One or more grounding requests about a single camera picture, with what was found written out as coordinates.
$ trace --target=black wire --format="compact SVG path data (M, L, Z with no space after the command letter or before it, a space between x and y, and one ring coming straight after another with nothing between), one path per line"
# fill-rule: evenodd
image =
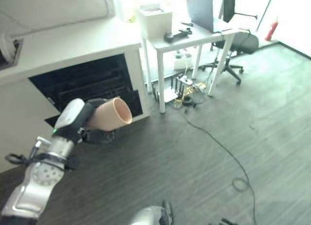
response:
M237 191L237 192L244 192L246 191L247 189L250 189L251 192L252 192L252 196L253 196L253 221L254 221L254 225L257 225L257 221L256 221L256 195L255 195L255 192L254 192L254 189L253 187L251 186L250 184L250 180L249 180L249 176L244 168L244 166L240 163L240 161L232 154L231 151L229 151L224 145L222 145L208 130L200 127L200 126L197 126L195 124L193 124L191 121L188 120L188 118L180 113L182 115L182 117L187 121L187 123L189 125L191 125L193 128L196 128L200 131L202 131L203 133L209 135L219 146L221 146L233 159L234 161L239 165L239 167L241 168L241 170L243 171L245 177L246 177L246 180L243 179L243 178L234 178L231 182L231 185L232 187ZM245 187L243 189L239 188L236 183L238 182L242 182L245 184Z

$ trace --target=white desk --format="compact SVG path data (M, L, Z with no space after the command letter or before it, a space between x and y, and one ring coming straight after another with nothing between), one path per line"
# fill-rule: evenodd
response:
M217 71L215 73L215 76L213 78L213 82L209 88L208 95L212 96L213 92L216 87L217 79L225 65L225 58L228 54L228 51L231 47L233 38L235 33L239 32L238 29L231 29L228 31L223 32L223 34L213 34L209 31L207 31L204 28L201 28L197 25L194 25L192 30L192 35L189 35L187 38L183 38L181 40L175 41L171 44L164 41L163 37L161 38L155 38L155 39L148 39L148 41L151 43L151 45L156 50L157 55L157 65L158 65L158 89L159 89L159 103L160 103L160 113L165 113L165 102L164 102L164 66L163 66L163 54L165 52L170 51L176 51L183 48L188 48L191 46L199 45L197 59L194 64L194 69L192 73L192 78L196 78L196 74L198 72L199 62L200 62L200 56L201 56L201 50L202 45L206 43L213 43L217 41L225 40L225 45L223 49L223 54L221 56L221 60L218 64ZM151 78L150 78L150 68L149 68L149 62L148 62L148 52L147 52L147 46L146 46L146 38L142 37L143 39L143 48L144 48L144 54L146 58L146 66L147 66L147 89L148 92L152 92L152 86L151 86Z

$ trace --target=office chair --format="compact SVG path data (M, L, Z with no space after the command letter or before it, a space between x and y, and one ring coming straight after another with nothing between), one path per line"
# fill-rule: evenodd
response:
M223 4L222 4L222 9L223 9L223 20L225 22L230 22L230 20L233 18L233 16L235 14L250 16L250 17L254 17L257 19L257 16L236 13L235 12L235 0L224 0ZM219 49L223 49L224 45L225 45L224 41L212 43L212 46L215 46ZM235 77L237 79L237 83L236 83L237 86L239 86L241 84L242 80L235 73L235 71L233 69L240 69L239 70L240 74L243 74L244 69L243 69L243 66L237 66L237 65L230 65L229 64L230 60L231 60L232 53L236 51L237 55L241 55L243 53L252 54L258 49L258 46L259 46L258 38L250 32L247 32L247 33L246 32L240 32L240 33L237 33L235 35L235 37L233 39L233 43L232 43L231 48L230 48L231 53L227 56L223 72L227 71L233 77ZM205 70L205 68L211 67L213 70L217 66L218 66L218 60L216 58L213 63L207 64L207 65L202 65L202 66L200 66L200 68L202 68L202 70Z

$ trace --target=black opening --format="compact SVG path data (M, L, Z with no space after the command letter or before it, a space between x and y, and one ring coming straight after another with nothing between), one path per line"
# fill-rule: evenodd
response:
M76 98L87 101L120 96L128 104L133 117L142 114L139 95L133 91L124 54L54 70L29 79L60 112Z

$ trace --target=white container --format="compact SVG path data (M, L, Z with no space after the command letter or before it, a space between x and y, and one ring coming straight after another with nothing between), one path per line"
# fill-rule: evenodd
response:
M159 4L141 6L137 10L141 34L147 38L163 38L172 32L172 12L161 8Z

